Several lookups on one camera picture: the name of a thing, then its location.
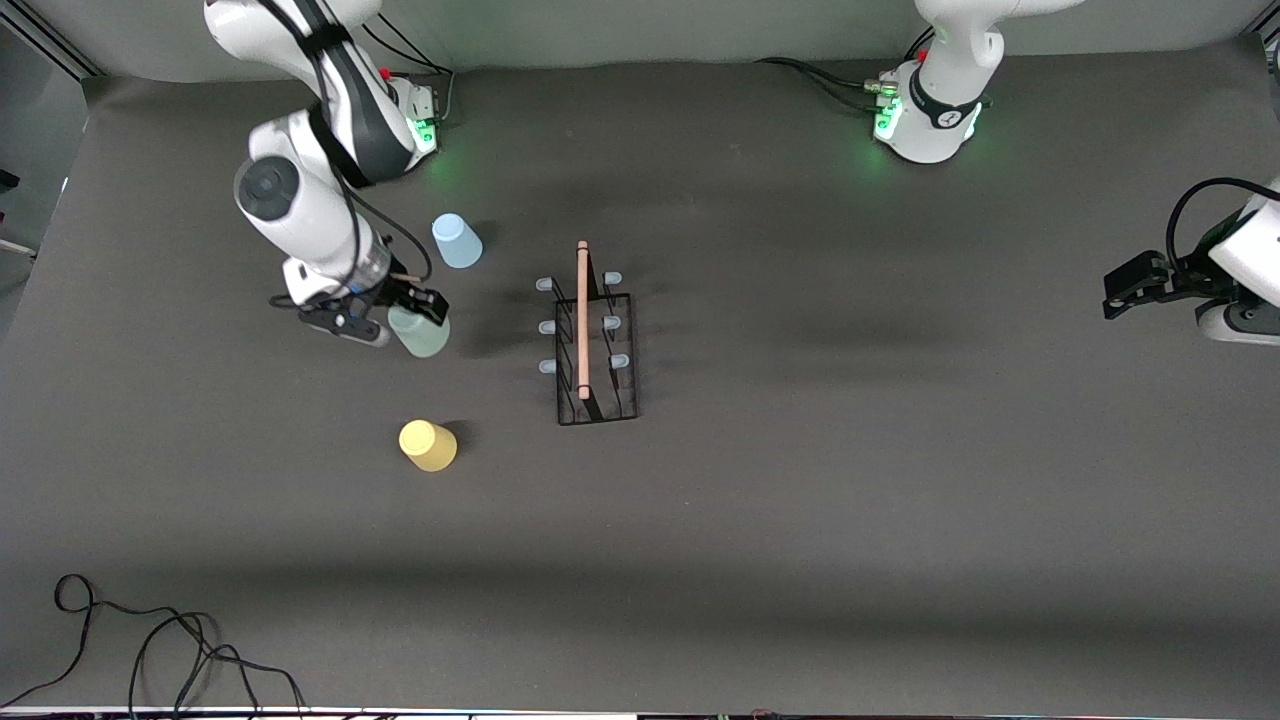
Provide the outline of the light blue plastic cup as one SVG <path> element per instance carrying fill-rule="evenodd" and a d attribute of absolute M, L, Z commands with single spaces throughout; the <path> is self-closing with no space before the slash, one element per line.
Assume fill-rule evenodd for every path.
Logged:
<path fill-rule="evenodd" d="M 431 224 L 431 236 L 445 265 L 465 269 L 475 265 L 484 252 L 477 232 L 458 214 L 440 214 Z"/>

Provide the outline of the black frame rail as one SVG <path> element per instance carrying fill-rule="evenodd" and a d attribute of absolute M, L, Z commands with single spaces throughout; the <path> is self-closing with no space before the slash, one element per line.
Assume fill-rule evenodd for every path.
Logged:
<path fill-rule="evenodd" d="M 0 26 L 77 81 L 105 77 L 100 64 L 47 19 L 32 0 L 0 0 Z"/>

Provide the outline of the dark grey table mat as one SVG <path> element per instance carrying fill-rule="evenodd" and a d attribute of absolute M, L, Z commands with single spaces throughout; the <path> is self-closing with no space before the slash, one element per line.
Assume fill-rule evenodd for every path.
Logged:
<path fill-rule="evenodd" d="M 1253 38 L 1015 56 L 914 167 L 778 67 L 467 73 L 371 195 L 484 240 L 429 360 L 268 305 L 233 176 L 303 87 L 90 85 L 0 345 L 0 702 L 79 573 L 321 706 L 1280 716 L 1280 350 L 1101 314 L 1180 193 L 1280 170 L 1268 79 Z M 559 427 L 538 370 L 580 240 L 636 420 Z"/>

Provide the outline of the yellow plastic cup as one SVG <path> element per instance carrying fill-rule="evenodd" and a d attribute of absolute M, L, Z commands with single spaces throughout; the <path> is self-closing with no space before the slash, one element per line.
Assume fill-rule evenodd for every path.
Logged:
<path fill-rule="evenodd" d="M 448 468 L 458 452 L 458 441 L 445 427 L 428 420 L 406 423 L 398 434 L 401 452 L 422 471 Z"/>

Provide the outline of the pale green plastic cup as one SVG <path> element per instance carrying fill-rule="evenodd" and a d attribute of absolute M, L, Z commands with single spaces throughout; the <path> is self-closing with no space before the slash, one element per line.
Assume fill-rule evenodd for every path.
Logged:
<path fill-rule="evenodd" d="M 415 357 L 438 355 L 451 337 L 451 319 L 448 316 L 436 324 L 429 316 L 394 306 L 388 309 L 387 318 L 396 337 Z"/>

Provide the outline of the black wire cup holder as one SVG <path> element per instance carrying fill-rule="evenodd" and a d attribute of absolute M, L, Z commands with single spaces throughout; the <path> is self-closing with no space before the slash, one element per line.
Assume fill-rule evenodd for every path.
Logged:
<path fill-rule="evenodd" d="M 618 272 L 598 272 L 586 240 L 575 247 L 573 277 L 535 281 L 552 301 L 552 318 L 538 332 L 553 341 L 553 356 L 538 370 L 554 380 L 559 427 L 588 427 L 640 418 L 637 323 L 634 296 L 620 290 Z"/>

